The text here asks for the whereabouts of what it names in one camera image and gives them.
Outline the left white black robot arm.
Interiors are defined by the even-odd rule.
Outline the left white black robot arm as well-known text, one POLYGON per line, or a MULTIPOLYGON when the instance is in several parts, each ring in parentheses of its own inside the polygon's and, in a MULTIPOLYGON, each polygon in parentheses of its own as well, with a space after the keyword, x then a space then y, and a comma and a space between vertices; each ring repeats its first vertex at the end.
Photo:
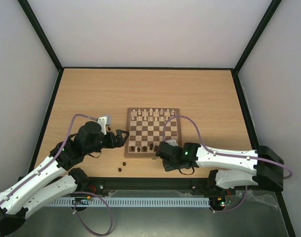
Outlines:
POLYGON ((89 121, 76 134, 68 134, 39 166, 0 193, 0 233, 15 232, 33 213, 61 196, 85 191, 89 178, 75 166, 104 148, 122 147, 128 137, 127 131, 107 131, 102 120, 89 121))

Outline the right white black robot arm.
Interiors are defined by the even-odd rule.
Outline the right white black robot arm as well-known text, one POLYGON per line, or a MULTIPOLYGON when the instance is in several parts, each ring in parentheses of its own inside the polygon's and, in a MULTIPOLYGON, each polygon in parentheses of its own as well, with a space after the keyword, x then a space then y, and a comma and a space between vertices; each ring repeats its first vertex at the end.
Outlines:
POLYGON ((258 186, 271 192, 283 191, 284 161, 269 147, 235 151, 185 143, 179 147, 175 140, 161 142, 156 148, 166 172, 172 170, 213 167, 208 189, 219 193, 237 186, 258 186))

